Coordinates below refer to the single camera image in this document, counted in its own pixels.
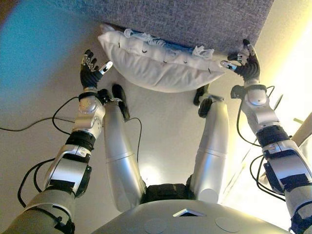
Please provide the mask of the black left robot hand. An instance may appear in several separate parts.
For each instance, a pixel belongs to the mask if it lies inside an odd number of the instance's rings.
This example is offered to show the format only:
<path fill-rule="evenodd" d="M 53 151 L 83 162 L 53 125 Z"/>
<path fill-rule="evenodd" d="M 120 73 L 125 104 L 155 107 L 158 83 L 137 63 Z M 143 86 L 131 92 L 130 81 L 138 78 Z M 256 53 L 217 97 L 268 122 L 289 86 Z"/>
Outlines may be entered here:
<path fill-rule="evenodd" d="M 88 49 L 85 51 L 80 65 L 80 82 L 83 88 L 97 88 L 98 82 L 104 74 L 113 67 L 113 62 L 108 61 L 103 66 L 95 66 L 97 59 L 94 53 Z"/>

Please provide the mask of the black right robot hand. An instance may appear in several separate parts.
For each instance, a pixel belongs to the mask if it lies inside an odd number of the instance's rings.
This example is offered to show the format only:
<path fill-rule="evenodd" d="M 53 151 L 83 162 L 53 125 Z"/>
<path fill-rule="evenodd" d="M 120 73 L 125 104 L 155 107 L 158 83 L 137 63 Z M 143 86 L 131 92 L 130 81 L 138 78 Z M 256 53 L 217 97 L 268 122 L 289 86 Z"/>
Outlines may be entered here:
<path fill-rule="evenodd" d="M 244 81 L 259 80 L 260 65 L 255 49 L 248 39 L 243 40 L 243 47 L 247 49 L 247 54 L 244 52 L 230 54 L 227 60 L 220 62 L 220 65 L 243 77 Z"/>

